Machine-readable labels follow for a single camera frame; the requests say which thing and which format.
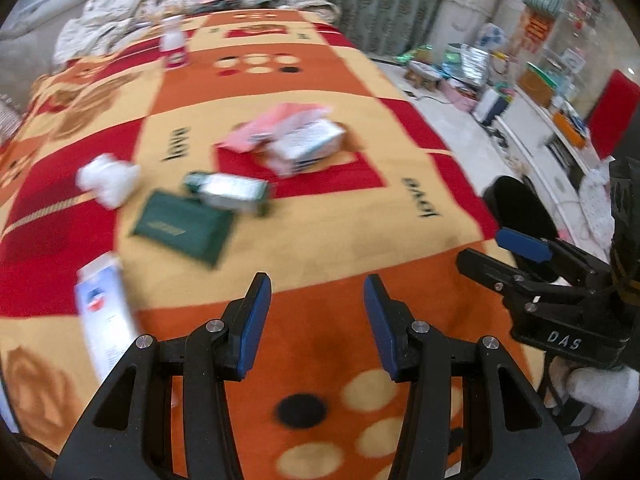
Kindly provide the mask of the patterned red orange blanket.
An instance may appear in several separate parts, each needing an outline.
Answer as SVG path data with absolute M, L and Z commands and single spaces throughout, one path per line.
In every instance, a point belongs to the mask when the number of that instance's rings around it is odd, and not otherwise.
M 47 479 L 128 347 L 207 325 L 250 479 L 384 479 L 406 385 L 378 360 L 378 274 L 451 338 L 491 334 L 529 378 L 499 298 L 458 252 L 498 224 L 416 94 L 308 12 L 171 18 L 32 86 L 1 145 L 1 474 Z

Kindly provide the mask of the small wooden stool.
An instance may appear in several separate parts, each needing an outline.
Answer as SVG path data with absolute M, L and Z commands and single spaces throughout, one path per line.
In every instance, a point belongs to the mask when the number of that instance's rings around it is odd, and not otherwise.
M 414 88 L 435 91 L 439 81 L 442 80 L 442 74 L 430 64 L 412 60 L 407 64 L 405 80 L 408 80 Z

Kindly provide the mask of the long white toothpaste box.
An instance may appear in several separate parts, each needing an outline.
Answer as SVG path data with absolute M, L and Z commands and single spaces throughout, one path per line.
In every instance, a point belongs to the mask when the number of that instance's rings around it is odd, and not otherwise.
M 76 309 L 96 378 L 103 382 L 141 332 L 114 252 L 104 252 L 87 263 L 77 277 Z

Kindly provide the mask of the dark green pouch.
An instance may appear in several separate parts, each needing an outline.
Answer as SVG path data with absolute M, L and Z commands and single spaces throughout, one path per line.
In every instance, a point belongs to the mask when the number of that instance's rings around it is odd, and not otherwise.
M 195 198 L 155 190 L 131 234 L 154 240 L 213 268 L 231 234 L 234 220 L 233 211 L 209 207 Z

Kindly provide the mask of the white tv cabinet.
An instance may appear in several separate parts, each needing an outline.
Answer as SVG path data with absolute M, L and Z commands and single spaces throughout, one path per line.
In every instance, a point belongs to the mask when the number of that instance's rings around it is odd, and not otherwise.
M 579 181 L 597 165 L 593 148 L 574 148 L 548 113 L 518 90 L 494 120 L 506 141 L 504 159 L 522 180 L 533 185 L 564 240 L 604 261 L 608 250 L 593 237 L 579 201 Z

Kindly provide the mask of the white pink pill bottle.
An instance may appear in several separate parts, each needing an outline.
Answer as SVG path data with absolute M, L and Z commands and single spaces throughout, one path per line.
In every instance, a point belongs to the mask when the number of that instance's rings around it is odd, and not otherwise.
M 160 36 L 160 54 L 164 66 L 174 70 L 188 64 L 188 50 L 186 50 L 186 33 L 182 29 L 183 16 L 174 15 L 162 21 L 162 36 Z

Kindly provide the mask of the white medicine box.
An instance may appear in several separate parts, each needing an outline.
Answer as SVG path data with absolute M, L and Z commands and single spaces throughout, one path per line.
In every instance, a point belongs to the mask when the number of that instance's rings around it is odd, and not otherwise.
M 318 119 L 270 141 L 264 162 L 278 177 L 292 177 L 338 152 L 345 133 L 335 122 Z

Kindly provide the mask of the brown paper gift bag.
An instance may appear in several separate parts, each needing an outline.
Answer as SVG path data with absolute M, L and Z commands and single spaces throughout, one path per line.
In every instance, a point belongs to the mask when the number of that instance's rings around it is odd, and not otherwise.
M 518 88 L 543 108 L 547 108 L 551 104 L 555 95 L 555 88 L 532 66 L 528 66 L 518 78 Z

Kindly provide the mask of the embroidered cream pillow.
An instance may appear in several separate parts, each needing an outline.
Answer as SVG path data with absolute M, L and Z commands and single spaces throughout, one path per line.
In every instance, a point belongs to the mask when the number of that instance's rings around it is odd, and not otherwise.
M 160 0 L 88 0 L 82 10 L 81 21 L 102 25 L 127 18 L 144 20 L 156 13 Z

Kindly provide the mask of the black round trash bin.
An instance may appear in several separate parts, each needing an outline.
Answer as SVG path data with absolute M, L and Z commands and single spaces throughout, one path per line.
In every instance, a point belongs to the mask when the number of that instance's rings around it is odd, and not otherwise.
M 483 193 L 499 231 L 510 230 L 536 238 L 556 240 L 559 231 L 538 195 L 518 179 L 498 177 Z

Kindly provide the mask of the pink paper wrapper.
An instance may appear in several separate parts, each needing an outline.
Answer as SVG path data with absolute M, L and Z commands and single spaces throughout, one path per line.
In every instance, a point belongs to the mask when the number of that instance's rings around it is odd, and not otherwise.
M 259 145 L 325 118 L 331 107 L 320 104 L 281 103 L 234 128 L 220 146 L 235 153 L 249 153 Z

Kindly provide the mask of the white dotted baby bundle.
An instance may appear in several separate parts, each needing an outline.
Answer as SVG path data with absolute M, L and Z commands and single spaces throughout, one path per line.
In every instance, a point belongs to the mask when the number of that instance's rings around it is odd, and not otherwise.
M 593 239 L 602 249 L 608 250 L 614 235 L 608 166 L 599 166 L 585 174 L 580 181 L 578 197 Z

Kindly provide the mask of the silver foil bag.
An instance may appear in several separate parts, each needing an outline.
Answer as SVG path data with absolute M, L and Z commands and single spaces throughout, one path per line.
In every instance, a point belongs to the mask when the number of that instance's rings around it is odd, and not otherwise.
M 448 44 L 442 59 L 442 72 L 462 84 L 479 89 L 488 79 L 490 54 L 467 44 Z

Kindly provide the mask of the white tissue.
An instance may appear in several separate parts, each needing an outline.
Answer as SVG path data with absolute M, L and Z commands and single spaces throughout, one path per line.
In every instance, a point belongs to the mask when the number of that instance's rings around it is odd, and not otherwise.
M 82 192 L 92 193 L 104 208 L 114 210 L 134 192 L 140 174 L 139 165 L 101 154 L 77 170 L 76 185 Z

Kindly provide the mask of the green white small box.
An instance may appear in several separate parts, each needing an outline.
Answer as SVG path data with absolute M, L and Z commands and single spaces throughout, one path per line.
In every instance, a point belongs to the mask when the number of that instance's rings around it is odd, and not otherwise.
M 246 212 L 257 217 L 268 214 L 271 188 L 265 180 L 191 171 L 182 179 L 183 187 L 201 203 L 216 209 Z

